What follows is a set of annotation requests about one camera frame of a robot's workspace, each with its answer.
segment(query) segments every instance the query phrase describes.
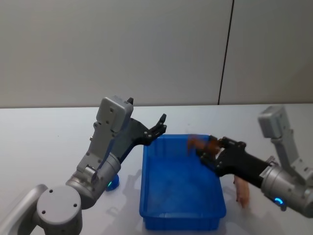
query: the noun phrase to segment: table surface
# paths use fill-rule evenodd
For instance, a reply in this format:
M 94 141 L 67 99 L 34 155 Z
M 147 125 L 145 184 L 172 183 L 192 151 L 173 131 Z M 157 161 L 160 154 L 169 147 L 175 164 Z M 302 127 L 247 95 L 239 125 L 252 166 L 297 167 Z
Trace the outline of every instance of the table surface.
M 147 127 L 167 114 L 167 134 L 212 134 L 245 141 L 247 152 L 260 159 L 276 156 L 274 146 L 264 139 L 258 114 L 268 105 L 135 107 L 132 117 Z M 286 105 L 301 158 L 313 166 L 313 104 Z M 0 110 L 0 216 L 26 188 L 37 184 L 64 184 L 75 171 L 89 146 L 97 108 L 49 108 Z M 139 215 L 142 146 L 132 150 L 119 172 L 120 186 L 104 193 L 96 205 L 83 211 L 82 235 L 167 234 L 145 230 Z M 221 178 L 227 208 L 220 227 L 210 235 L 311 235 L 312 220 L 266 199 L 250 186 L 249 209 L 235 200 L 232 176 Z M 37 227 L 33 235 L 43 235 Z M 171 232 L 171 235 L 182 232 Z

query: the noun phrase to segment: blue container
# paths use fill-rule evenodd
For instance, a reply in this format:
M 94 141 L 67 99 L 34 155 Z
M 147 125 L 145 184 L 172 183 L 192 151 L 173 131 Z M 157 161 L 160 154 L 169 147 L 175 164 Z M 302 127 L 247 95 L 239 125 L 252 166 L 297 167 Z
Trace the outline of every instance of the blue container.
M 195 151 L 188 154 L 187 140 L 163 135 L 144 147 L 139 213 L 146 229 L 215 230 L 226 215 L 219 178 Z

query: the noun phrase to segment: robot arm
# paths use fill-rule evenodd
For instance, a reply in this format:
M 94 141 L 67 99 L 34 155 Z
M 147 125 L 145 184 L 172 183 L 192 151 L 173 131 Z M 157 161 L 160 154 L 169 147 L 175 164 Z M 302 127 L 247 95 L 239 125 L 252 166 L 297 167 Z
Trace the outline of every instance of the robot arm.
M 104 98 L 88 151 L 66 185 L 33 188 L 0 222 L 0 235 L 30 235 L 37 225 L 46 235 L 78 235 L 82 210 L 96 203 L 132 148 L 150 145 L 166 131 L 165 114 L 148 129 L 131 118 L 132 111 L 132 98 Z
M 264 162 L 248 154 L 244 142 L 226 137 L 210 137 L 211 147 L 197 149 L 201 162 L 219 177 L 234 174 L 260 188 L 283 211 L 290 207 L 312 218 L 313 170 L 298 156 L 285 108 L 269 107 L 260 114 L 259 123 L 264 136 L 275 145 L 281 166 L 273 157 Z M 217 158 L 215 148 L 222 149 Z

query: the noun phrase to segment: blue plastic bin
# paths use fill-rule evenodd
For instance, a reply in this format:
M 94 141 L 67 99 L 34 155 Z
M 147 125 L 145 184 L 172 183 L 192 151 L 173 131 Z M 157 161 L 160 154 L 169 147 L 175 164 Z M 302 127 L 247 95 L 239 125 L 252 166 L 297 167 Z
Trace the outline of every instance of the blue plastic bin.
M 219 178 L 187 153 L 187 139 L 163 135 L 144 147 L 139 213 L 146 229 L 215 230 L 226 215 Z

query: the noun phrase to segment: white wall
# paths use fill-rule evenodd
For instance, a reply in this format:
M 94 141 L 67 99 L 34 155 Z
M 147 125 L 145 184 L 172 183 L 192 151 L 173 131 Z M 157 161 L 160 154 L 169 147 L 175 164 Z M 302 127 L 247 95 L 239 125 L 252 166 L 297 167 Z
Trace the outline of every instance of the white wall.
M 231 0 L 1 0 L 0 107 L 216 104 Z
M 313 1 L 235 0 L 221 104 L 313 102 Z

